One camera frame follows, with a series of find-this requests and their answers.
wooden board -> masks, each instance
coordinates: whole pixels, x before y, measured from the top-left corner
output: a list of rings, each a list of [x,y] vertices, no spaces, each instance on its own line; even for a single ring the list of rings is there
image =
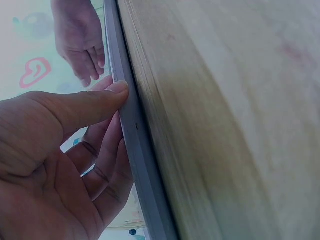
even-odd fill
[[[319,1],[118,4],[181,238],[319,239]]]

cartoon print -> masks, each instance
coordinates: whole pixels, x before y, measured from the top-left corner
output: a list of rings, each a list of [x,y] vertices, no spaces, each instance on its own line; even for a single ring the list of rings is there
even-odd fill
[[[31,76],[33,74],[33,70],[30,68],[30,65],[33,62],[38,64],[36,64],[36,73],[33,76]],[[42,66],[44,66],[44,73],[39,75],[42,72]],[[32,85],[39,82],[41,79],[43,79],[52,71],[50,63],[44,57],[36,57],[34,59],[29,60],[25,64],[24,68],[25,68],[25,74],[20,78],[20,83],[19,83],[20,88],[22,89],[31,87]]]

blurry hand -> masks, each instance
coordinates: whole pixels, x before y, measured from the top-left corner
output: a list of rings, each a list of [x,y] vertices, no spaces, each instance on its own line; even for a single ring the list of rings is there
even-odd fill
[[[103,89],[0,102],[0,239],[97,240],[125,206],[133,178],[116,112],[128,87],[107,77]]]
[[[105,51],[99,17],[90,0],[51,0],[57,52],[87,87],[104,73]]]

